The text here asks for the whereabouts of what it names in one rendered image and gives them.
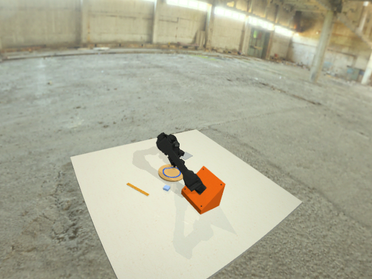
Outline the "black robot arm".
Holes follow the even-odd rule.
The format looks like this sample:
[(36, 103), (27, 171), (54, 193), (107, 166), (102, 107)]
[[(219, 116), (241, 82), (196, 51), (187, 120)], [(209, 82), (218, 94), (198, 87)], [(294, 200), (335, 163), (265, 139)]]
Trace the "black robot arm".
[[(179, 148), (180, 143), (177, 141), (176, 136), (172, 134), (167, 135), (162, 132), (157, 136), (156, 146), (158, 150), (169, 156), (169, 158), (173, 161), (179, 171), (183, 174), (185, 186), (190, 189), (191, 192), (195, 190), (198, 195), (200, 195), (206, 189), (206, 186), (203, 185), (200, 177), (193, 171), (188, 170), (184, 163), (181, 161), (180, 157), (184, 156), (185, 152)], [(180, 151), (178, 153), (179, 157), (177, 156), (175, 151)]]

